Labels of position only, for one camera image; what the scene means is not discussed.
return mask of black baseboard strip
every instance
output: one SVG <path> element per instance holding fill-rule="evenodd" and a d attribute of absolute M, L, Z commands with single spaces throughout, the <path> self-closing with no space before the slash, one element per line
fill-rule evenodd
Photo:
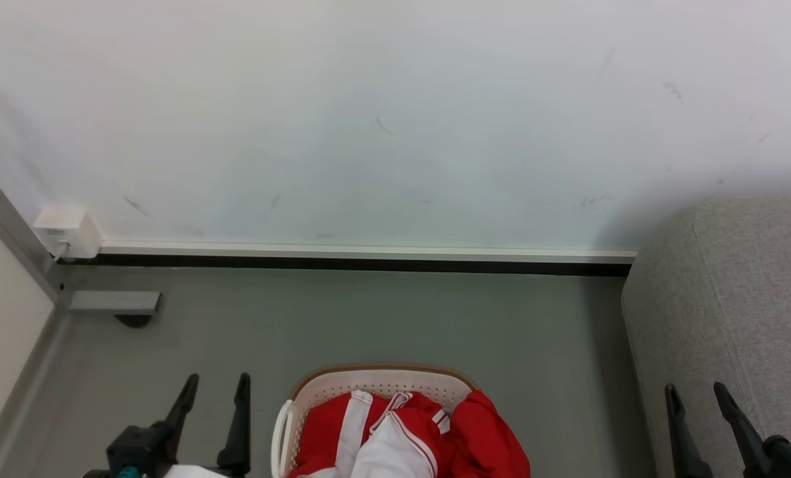
<path fill-rule="evenodd" d="M 625 278 L 631 264 L 569 264 L 550 262 L 486 262 L 464 260 L 369 260 L 368 258 L 280 258 L 190 255 L 98 254 L 68 266 L 231 267 L 260 269 L 396 270 L 397 272 L 475 272 Z"/>

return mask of teal component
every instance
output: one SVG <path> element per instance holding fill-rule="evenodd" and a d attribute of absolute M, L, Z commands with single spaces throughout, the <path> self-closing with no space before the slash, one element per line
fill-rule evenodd
<path fill-rule="evenodd" d="M 139 470 L 133 466 L 128 466 L 125 469 L 121 470 L 121 473 L 117 476 L 117 478 L 139 478 L 141 475 L 139 474 Z"/>

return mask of white fabric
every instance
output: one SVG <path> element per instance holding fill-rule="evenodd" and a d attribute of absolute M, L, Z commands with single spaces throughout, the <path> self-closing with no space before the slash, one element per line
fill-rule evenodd
<path fill-rule="evenodd" d="M 362 390 L 351 392 L 351 399 L 345 408 L 345 416 L 340 430 L 340 443 L 337 445 L 337 476 L 351 475 L 357 451 L 360 450 L 363 440 L 363 429 L 366 427 L 366 418 L 369 416 L 371 405 L 372 394 Z"/>
<path fill-rule="evenodd" d="M 381 414 L 380 418 L 378 418 L 378 421 L 369 427 L 369 433 L 375 433 L 375 430 L 377 430 L 381 422 L 384 421 L 384 417 L 387 416 L 387 412 L 390 410 L 402 408 L 402 406 L 405 406 L 405 403 L 410 402 L 411 398 L 413 398 L 413 394 L 410 392 L 398 392 L 394 394 L 392 398 L 390 398 L 390 403 L 387 404 L 387 408 L 384 408 L 383 414 Z"/>
<path fill-rule="evenodd" d="M 226 478 L 226 476 L 201 468 L 201 466 L 172 465 L 165 473 L 165 478 Z"/>
<path fill-rule="evenodd" d="M 310 475 L 298 475 L 298 478 L 340 478 L 340 472 L 335 468 L 322 468 Z"/>
<path fill-rule="evenodd" d="M 395 412 L 384 420 L 357 453 L 350 478 L 435 478 L 434 454 L 404 426 Z"/>
<path fill-rule="evenodd" d="M 451 421 L 449 420 L 448 415 L 446 415 L 446 412 L 444 410 L 438 411 L 437 414 L 434 415 L 434 417 L 432 417 L 431 419 L 434 420 L 434 423 L 436 423 L 437 426 L 440 428 L 440 435 L 443 435 L 444 433 L 448 433 L 448 430 L 451 429 Z"/>

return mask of gray fabric sofa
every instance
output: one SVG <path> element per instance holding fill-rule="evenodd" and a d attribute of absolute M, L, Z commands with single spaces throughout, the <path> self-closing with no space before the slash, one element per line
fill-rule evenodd
<path fill-rule="evenodd" d="M 674 476 L 670 382 L 715 478 L 744 468 L 715 381 L 762 439 L 791 441 L 791 197 L 717 200 L 678 215 L 640 251 L 622 306 L 661 478 Z"/>

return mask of gray floor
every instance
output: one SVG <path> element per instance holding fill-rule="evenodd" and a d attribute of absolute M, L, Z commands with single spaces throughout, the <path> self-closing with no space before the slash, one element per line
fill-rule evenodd
<path fill-rule="evenodd" d="M 238 375 L 252 378 L 253 471 L 305 373 L 357 361 L 449 366 L 477 381 L 534 476 L 639 478 L 654 465 L 620 314 L 623 280 L 334 270 L 74 268 L 80 288 L 161 290 L 146 329 L 75 317 L 5 478 L 104 468 L 128 424 L 164 418 L 201 374 L 180 443 L 213 465 Z"/>

